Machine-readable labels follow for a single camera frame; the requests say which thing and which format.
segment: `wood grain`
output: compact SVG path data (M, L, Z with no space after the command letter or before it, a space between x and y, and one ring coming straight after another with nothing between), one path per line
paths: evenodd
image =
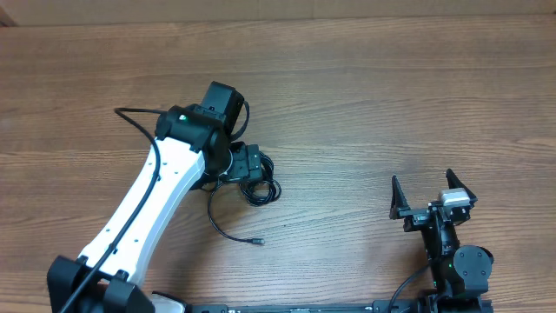
M419 206L450 167L480 198L458 228L495 257L500 312L556 306L556 17L427 17L0 29L0 311L48 312L45 275L77 256L142 167L113 114L199 102L212 80L251 103L244 140L280 201L191 192L144 289L191 303L364 303L424 262L387 218L390 177ZM154 128L153 117L137 119ZM423 278L404 292L430 286Z
M556 0L0 0L20 26L552 14Z

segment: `tabletop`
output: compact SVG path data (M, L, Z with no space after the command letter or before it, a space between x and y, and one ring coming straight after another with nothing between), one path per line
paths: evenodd
M459 239L496 260L486 298L552 312L554 34L549 15L0 29L0 311L50 311L52 261L79 254L141 170L149 143L113 108L199 103L214 80L248 99L242 139L272 157L283 195L260 208L235 186L215 197L218 223L259 247L216 233L208 195L188 193L146 293L388 299L426 262L420 234L388 219L391 176L418 207L451 168L479 197ZM402 296L431 286L425 275Z

